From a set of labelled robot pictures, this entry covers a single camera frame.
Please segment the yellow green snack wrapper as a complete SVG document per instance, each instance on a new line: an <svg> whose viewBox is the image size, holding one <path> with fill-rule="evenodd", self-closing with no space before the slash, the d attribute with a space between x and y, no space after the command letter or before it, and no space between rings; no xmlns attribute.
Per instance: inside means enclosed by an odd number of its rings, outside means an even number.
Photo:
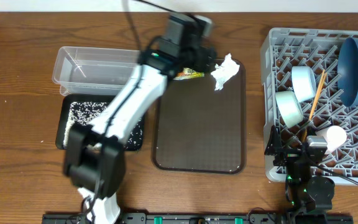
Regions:
<svg viewBox="0 0 358 224"><path fill-rule="evenodd" d="M182 72L178 73L175 80L187 80L192 78L204 77L203 72L197 72L190 68L184 68Z"/></svg>

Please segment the white napkin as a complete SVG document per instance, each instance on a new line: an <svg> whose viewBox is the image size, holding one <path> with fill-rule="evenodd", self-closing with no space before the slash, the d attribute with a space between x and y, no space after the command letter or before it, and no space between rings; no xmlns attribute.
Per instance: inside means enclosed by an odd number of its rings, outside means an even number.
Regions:
<svg viewBox="0 0 358 224"><path fill-rule="evenodd" d="M232 59L231 54L224 57L223 62L215 65L215 70L211 72L211 76L215 79L215 91L220 91L224 88L224 84L238 73L240 65Z"/></svg>

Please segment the mint green cup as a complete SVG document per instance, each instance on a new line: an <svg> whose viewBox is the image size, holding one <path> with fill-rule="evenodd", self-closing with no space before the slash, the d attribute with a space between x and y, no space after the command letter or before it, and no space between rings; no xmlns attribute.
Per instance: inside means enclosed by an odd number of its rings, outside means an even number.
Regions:
<svg viewBox="0 0 358 224"><path fill-rule="evenodd" d="M276 92L275 99L281 117L288 128L292 128L303 121L303 112L294 92Z"/></svg>

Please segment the white pink cup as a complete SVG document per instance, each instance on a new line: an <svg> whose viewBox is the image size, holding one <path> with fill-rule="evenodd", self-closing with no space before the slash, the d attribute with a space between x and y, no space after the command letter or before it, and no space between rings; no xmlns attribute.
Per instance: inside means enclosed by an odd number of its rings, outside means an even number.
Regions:
<svg viewBox="0 0 358 224"><path fill-rule="evenodd" d="M341 147L347 140L346 131L340 126L330 126L316 132L317 136L322 136L327 142L325 154L330 154Z"/></svg>

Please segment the light blue bowl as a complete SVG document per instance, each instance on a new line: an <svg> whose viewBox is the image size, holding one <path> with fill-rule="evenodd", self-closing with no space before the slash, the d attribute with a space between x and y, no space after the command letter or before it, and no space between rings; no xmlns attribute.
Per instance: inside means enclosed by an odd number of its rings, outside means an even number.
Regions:
<svg viewBox="0 0 358 224"><path fill-rule="evenodd" d="M310 67L292 67L291 82L293 91L299 102L304 102L315 97L317 86L314 73Z"/></svg>

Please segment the dark blue plate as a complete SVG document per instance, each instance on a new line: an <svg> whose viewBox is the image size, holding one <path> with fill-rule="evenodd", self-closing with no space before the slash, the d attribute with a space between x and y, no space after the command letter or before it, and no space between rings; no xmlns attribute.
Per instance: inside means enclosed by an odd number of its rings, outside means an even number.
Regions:
<svg viewBox="0 0 358 224"><path fill-rule="evenodd" d="M338 88L343 91L340 99L344 106L358 105L358 39L347 38L341 45L337 74Z"/></svg>

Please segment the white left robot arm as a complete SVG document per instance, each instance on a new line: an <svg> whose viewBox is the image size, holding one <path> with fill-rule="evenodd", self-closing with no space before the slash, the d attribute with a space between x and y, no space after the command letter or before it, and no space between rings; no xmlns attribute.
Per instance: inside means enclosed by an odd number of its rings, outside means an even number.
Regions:
<svg viewBox="0 0 358 224"><path fill-rule="evenodd" d="M115 223L121 209L116 192L126 163L124 145L139 119L184 68L210 72L216 51L200 40L174 43L161 36L141 51L129 81L90 124L70 128L63 174L84 193L79 223Z"/></svg>

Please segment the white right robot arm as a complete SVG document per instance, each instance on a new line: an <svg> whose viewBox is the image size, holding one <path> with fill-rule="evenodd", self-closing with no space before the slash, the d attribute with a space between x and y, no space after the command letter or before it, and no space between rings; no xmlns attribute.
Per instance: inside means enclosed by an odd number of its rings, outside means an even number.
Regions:
<svg viewBox="0 0 358 224"><path fill-rule="evenodd" d="M293 205L275 223L327 223L332 209L335 183L327 177L313 176L311 168L321 161L328 144L322 136L308 136L300 147L286 149L275 126L264 154L273 156L272 164L286 169L285 195Z"/></svg>

